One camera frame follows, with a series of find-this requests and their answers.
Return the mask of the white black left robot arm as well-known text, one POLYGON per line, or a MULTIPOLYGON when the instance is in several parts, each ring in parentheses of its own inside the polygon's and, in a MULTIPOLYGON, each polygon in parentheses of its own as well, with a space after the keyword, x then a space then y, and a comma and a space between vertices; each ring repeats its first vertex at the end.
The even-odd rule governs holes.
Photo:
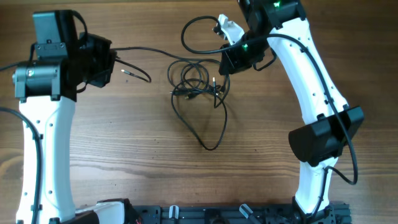
POLYGON ((73 10, 36 12, 36 59, 13 75, 24 125, 24 174, 17 223, 123 223, 124 204, 100 202, 76 209, 70 185, 70 132, 80 84, 109 83, 111 41, 78 33, 73 10))

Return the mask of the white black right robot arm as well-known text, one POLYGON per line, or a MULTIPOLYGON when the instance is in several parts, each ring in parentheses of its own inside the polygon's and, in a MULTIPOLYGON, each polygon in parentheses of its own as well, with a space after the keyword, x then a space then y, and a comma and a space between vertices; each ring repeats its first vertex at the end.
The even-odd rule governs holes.
POLYGON ((289 144, 300 162, 294 196, 304 219, 316 219, 329 206, 328 189, 336 163, 363 122, 360 107, 350 107, 332 82, 312 39, 300 1, 240 1, 249 27, 220 14, 214 32, 221 35, 219 72, 232 75, 255 68, 270 50, 280 60, 297 96, 304 125, 289 133, 289 144))

